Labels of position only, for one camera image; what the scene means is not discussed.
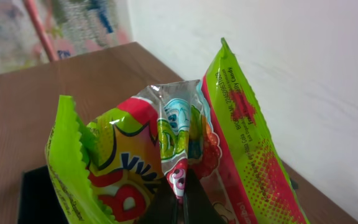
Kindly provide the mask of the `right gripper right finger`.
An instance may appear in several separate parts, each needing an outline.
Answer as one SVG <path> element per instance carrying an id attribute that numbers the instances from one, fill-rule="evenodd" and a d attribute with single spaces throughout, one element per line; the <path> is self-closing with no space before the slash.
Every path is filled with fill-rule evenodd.
<path id="1" fill-rule="evenodd" d="M 185 224 L 226 223 L 212 206 L 193 169 L 189 169 L 186 173 L 183 199 Z"/>

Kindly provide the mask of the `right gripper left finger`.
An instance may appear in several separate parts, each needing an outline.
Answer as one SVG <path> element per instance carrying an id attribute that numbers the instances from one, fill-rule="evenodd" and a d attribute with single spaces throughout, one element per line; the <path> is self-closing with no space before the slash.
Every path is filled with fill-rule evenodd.
<path id="1" fill-rule="evenodd" d="M 163 179 L 152 202 L 137 224 L 177 224 L 177 205 L 177 198 L 171 186 L 166 179 Z"/>

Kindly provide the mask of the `green Haribo gummy bag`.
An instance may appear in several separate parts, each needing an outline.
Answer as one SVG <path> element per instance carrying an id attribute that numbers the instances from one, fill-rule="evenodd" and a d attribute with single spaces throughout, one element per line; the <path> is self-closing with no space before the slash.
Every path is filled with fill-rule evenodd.
<path id="1" fill-rule="evenodd" d="M 189 169 L 226 223 L 308 222 L 227 42 L 203 78 L 147 86 L 88 124 L 62 95 L 45 157 L 69 223 L 137 223 L 163 179 L 184 223 Z"/>

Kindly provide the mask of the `dark green box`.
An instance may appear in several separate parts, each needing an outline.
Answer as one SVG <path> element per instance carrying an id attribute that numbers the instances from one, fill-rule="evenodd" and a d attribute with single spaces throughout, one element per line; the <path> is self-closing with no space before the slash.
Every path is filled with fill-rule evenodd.
<path id="1" fill-rule="evenodd" d="M 17 224 L 68 224 L 47 166 L 22 174 L 17 214 Z"/>

